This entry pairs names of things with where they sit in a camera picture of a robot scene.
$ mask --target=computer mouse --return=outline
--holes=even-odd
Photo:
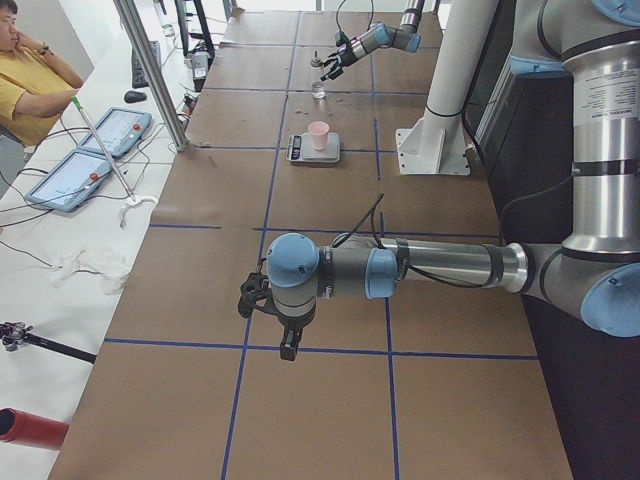
[[[147,99],[147,94],[144,92],[138,92],[137,90],[129,90],[124,94],[124,101],[127,103],[142,102]]]

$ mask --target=tripod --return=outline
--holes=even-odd
[[[22,322],[5,322],[0,324],[0,338],[2,338],[2,345],[4,345],[5,350],[7,352],[15,352],[22,343],[26,342],[31,345],[46,348],[47,350],[62,353],[63,355],[84,360],[85,362],[94,363],[96,361],[96,356],[91,353],[83,352],[77,348],[53,342],[29,333],[32,329],[33,326],[27,327]]]

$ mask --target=red cylinder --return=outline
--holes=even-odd
[[[69,424],[13,408],[0,410],[0,441],[60,450]]]

